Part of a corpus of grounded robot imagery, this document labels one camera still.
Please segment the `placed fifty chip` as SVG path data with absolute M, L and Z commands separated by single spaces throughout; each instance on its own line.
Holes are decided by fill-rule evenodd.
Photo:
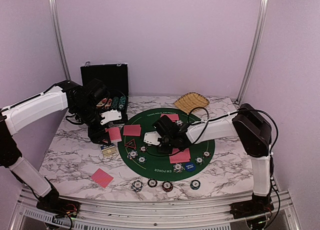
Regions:
M 140 164 L 144 164 L 147 161 L 147 158 L 145 156 L 138 157 L 138 162 Z
M 198 165 L 202 165 L 204 163 L 204 158 L 202 157 L 196 157 L 195 158 L 195 162 L 198 164 Z

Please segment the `front aluminium rail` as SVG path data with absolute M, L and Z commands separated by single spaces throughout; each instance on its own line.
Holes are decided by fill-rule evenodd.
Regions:
M 267 230 L 302 230 L 288 191 L 282 191 L 280 212 Z M 251 192 L 232 194 L 198 200 L 162 202 L 119 202 L 65 197 L 80 203 L 78 216 L 72 220 L 73 230 L 214 230 L 244 229 L 246 221 L 265 217 L 257 215 L 251 219 L 234 219 L 230 204 L 246 201 Z M 27 218 L 38 221 L 40 229 L 44 223 L 68 229 L 69 220 L 59 219 L 52 223 L 54 214 L 36 209 L 36 199 L 31 191 L 23 188 L 15 206 L 8 230 L 22 230 Z

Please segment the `blue ten chip stack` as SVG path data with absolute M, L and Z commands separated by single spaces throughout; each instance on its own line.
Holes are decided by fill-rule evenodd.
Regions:
M 143 188 L 143 183 L 139 180 L 137 181 L 134 181 L 131 185 L 131 189 L 134 191 L 134 192 L 140 192 Z

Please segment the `blue small blind button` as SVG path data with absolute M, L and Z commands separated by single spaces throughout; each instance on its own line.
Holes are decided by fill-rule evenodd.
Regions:
M 196 170 L 196 165 L 192 162 L 185 163 L 184 169 L 188 172 L 193 172 Z

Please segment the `placed ten chips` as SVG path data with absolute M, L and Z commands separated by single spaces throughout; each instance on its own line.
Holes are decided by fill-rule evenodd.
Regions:
M 184 170 L 182 163 L 176 163 L 173 165 L 173 171 L 175 173 L 181 173 Z
M 177 120 L 175 123 L 176 123 L 178 126 L 182 126 L 182 125 L 183 125 L 183 121 L 182 121 L 182 120 Z
M 127 158 L 130 160 L 135 159 L 137 156 L 138 156 L 138 152 L 136 150 L 132 150 L 127 154 Z

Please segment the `aluminium frame post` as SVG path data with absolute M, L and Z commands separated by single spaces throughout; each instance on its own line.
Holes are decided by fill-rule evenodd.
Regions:
M 256 28 L 253 36 L 253 42 L 252 47 L 249 53 L 246 69 L 244 72 L 244 76 L 240 85 L 240 89 L 238 91 L 237 98 L 235 100 L 235 103 L 240 104 L 245 96 L 246 90 L 249 85 L 250 77 L 253 72 L 254 64 L 256 55 L 260 46 L 260 42 L 262 39 L 266 17 L 267 17 L 267 9 L 268 9 L 268 3 L 269 0 L 260 0 L 259 10 L 258 10 L 258 16 L 257 16 L 257 22 L 256 22 Z
M 64 43 L 63 43 L 63 36 L 61 32 L 61 25 L 59 20 L 59 12 L 58 12 L 58 5 L 57 0 L 48 0 L 49 8 L 51 13 L 51 19 L 53 24 L 53 30 L 55 35 L 55 42 L 57 45 L 58 55 L 62 66 L 62 71 L 66 80 L 71 81 L 71 73 L 65 53 Z

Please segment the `green fifty chip stack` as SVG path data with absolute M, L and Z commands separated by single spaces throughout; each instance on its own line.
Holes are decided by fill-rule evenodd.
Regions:
M 201 183 L 199 180 L 192 180 L 191 183 L 190 183 L 190 188 L 192 190 L 198 190 L 201 186 Z

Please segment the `woven bamboo tray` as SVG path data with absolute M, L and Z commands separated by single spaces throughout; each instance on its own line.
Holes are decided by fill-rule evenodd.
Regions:
M 210 101 L 203 95 L 196 92 L 189 92 L 181 96 L 178 100 L 174 102 L 174 105 L 179 110 L 186 114 L 196 107 L 207 107 Z

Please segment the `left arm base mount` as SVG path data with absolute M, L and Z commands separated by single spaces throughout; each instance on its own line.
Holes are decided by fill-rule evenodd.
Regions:
M 80 203 L 66 199 L 58 199 L 55 202 L 38 201 L 36 207 L 40 210 L 54 213 L 58 217 L 76 217 L 80 209 Z

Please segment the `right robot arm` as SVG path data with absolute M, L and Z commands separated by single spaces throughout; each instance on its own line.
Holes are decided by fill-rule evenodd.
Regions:
M 239 110 L 205 121 L 186 121 L 181 125 L 168 116 L 153 123 L 155 131 L 146 133 L 143 141 L 160 148 L 184 150 L 192 145 L 226 137 L 237 137 L 253 170 L 253 195 L 247 209 L 258 214 L 267 206 L 272 176 L 272 127 L 264 112 L 243 104 Z

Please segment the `dealt card seat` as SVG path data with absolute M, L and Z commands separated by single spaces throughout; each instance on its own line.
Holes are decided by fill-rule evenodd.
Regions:
M 123 135 L 129 136 L 131 134 L 131 126 L 130 125 L 124 125 L 123 127 Z

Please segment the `hundred chip front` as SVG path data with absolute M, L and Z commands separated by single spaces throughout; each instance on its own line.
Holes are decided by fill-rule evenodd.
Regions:
M 150 188 L 155 188 L 158 185 L 158 182 L 155 179 L 149 179 L 148 182 L 147 182 L 147 185 Z

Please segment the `red-backed playing card deck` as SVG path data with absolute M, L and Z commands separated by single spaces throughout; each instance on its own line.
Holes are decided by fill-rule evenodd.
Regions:
M 119 127 L 108 128 L 107 132 L 111 143 L 117 143 L 122 141 L 122 136 Z

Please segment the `triangular all-in button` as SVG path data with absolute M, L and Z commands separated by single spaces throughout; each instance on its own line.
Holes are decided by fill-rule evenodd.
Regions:
M 128 141 L 127 143 L 125 143 L 124 145 L 126 148 L 131 148 L 131 149 L 136 149 L 136 142 L 135 139 L 131 139 L 130 141 Z

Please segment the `discarded burn card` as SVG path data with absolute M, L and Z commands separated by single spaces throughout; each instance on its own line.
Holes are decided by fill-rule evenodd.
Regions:
M 106 188 L 114 178 L 99 168 L 91 176 L 91 179 L 102 188 Z

